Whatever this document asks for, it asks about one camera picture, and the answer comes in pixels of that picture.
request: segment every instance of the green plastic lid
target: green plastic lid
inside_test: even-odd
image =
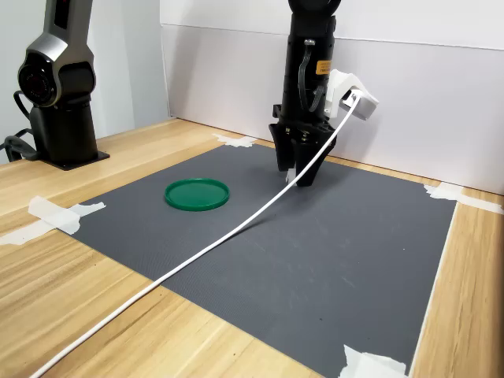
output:
[[[181,180],[168,185],[165,199],[170,206],[180,210],[212,210],[229,200],[229,188],[212,179]]]

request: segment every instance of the wooden tabletop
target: wooden tabletop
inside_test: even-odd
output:
[[[28,203],[36,195],[70,207],[220,146],[214,132],[239,137],[171,120],[99,140],[99,149],[111,158],[74,171],[62,172],[39,161],[0,165],[0,235],[37,220],[28,214]],[[465,194],[504,203],[501,196],[482,191],[466,188]],[[503,218],[457,204],[412,377],[504,376]],[[23,246],[0,246],[0,376],[33,373],[149,283],[58,230]],[[159,287],[46,376],[318,375]]]

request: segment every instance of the white tape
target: white tape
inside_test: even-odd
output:
[[[254,141],[258,140],[257,138],[252,138],[251,136],[244,136],[239,139],[234,139],[220,134],[212,135],[216,136],[219,139],[219,142],[225,142],[226,146],[233,147],[252,147],[254,145]]]
[[[441,183],[438,187],[431,187],[429,185],[424,185],[424,187],[432,198],[450,199],[452,201],[458,201],[464,205],[491,211],[492,213],[504,214],[502,206],[498,203],[488,202],[483,199],[463,195],[462,190],[464,187],[459,187],[458,185],[453,185],[452,183]]]
[[[406,365],[391,358],[359,353],[345,345],[346,367],[339,378],[406,378]]]
[[[38,195],[31,199],[28,212],[70,235],[75,234],[80,227],[78,214],[55,205]]]
[[[28,212],[40,218],[40,220],[0,237],[0,246],[6,244],[21,246],[55,228],[72,235],[79,230],[81,217],[104,207],[103,202],[100,202],[89,206],[74,205],[70,209],[64,209],[42,197],[36,196],[30,201]]]

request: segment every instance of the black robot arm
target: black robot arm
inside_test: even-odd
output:
[[[273,107],[278,123],[269,126],[280,171],[295,166],[297,173],[301,172],[334,131],[324,107],[335,42],[333,14],[339,3],[340,0],[289,0],[292,18],[283,100],[281,106]],[[298,181],[298,186],[312,184],[334,145],[335,142]]]
[[[26,50],[18,72],[36,152],[18,135],[7,137],[9,160],[41,159],[61,169],[107,158],[98,151],[91,116],[95,88],[93,54],[87,46],[92,0],[47,0],[44,30]],[[17,104],[26,115],[27,111]]]

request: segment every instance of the white wall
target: white wall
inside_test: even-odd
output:
[[[45,0],[6,2],[0,12],[0,140],[28,120],[12,95],[28,45],[43,30]],[[91,98],[98,138],[169,118],[159,25],[159,0],[95,0],[88,44],[97,87]],[[32,142],[28,135],[24,137]],[[0,151],[0,164],[6,163]]]
[[[135,126],[141,128],[169,117],[159,0],[121,1]]]
[[[336,36],[504,48],[502,0],[342,0]],[[161,0],[161,23],[288,34],[287,0]]]
[[[336,41],[333,66],[356,73],[381,104],[368,122],[343,129],[332,154],[504,194],[504,24],[495,15],[502,2],[472,9],[432,1],[343,0],[336,34],[345,39]],[[287,0],[258,0],[269,10],[262,16],[243,4],[237,18],[245,31],[225,17],[231,3],[242,4],[161,0],[161,22],[172,23],[163,25],[172,115],[271,140]]]

